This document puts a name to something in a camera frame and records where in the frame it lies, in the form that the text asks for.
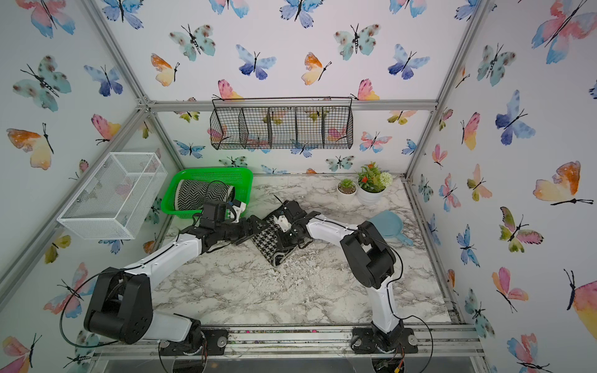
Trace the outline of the black white patterned knit scarf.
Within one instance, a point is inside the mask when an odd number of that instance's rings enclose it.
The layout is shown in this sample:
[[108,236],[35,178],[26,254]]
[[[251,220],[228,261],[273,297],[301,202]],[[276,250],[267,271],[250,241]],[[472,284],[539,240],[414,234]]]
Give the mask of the black white patterned knit scarf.
[[251,240],[272,267],[282,264],[285,259],[298,248],[298,241],[291,231],[284,232],[275,222],[280,214],[271,213],[265,219],[263,230]]

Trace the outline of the chevron knit scarf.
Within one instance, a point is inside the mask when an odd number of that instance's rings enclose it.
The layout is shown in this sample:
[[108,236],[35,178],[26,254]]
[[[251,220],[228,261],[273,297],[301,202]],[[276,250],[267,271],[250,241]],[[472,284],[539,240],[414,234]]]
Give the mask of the chevron knit scarf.
[[176,211],[201,210],[208,200],[230,202],[235,195],[236,188],[220,180],[182,180],[177,185],[174,208]]

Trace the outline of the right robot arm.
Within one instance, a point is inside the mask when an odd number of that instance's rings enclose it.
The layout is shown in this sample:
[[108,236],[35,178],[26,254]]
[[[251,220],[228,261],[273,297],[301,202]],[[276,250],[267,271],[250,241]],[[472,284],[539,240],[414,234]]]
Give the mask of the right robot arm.
[[404,327],[393,295],[396,253],[372,222],[348,225],[322,214],[291,219],[284,213],[274,214],[273,222],[287,237],[321,240],[340,247],[354,278],[367,289],[373,326],[384,334]]

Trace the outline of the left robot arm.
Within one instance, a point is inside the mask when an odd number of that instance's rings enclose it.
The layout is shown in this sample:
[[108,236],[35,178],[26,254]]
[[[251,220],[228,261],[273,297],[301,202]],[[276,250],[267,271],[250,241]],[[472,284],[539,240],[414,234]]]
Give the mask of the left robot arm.
[[181,315],[157,312],[152,292],[173,272],[202,254],[214,253],[223,242],[238,245],[261,233],[265,222],[252,216],[222,222],[214,228],[191,225],[176,239],[126,268],[109,267],[98,274],[84,320],[86,331],[121,343],[159,340],[188,345],[197,350],[205,343],[201,323]]

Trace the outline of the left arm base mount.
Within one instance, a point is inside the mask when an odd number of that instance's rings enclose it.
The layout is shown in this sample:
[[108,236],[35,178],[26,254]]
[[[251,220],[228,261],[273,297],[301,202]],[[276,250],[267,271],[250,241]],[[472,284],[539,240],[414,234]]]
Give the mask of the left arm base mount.
[[227,329],[202,329],[191,331],[182,342],[160,344],[159,353],[166,357],[213,357],[223,356],[228,345]]

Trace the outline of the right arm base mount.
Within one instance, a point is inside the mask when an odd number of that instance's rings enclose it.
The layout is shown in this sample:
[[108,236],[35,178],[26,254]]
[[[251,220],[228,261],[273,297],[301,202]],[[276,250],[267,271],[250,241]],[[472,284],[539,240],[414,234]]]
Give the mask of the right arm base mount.
[[416,354],[418,339],[411,328],[397,326],[389,334],[375,326],[352,329],[351,349],[356,354]]

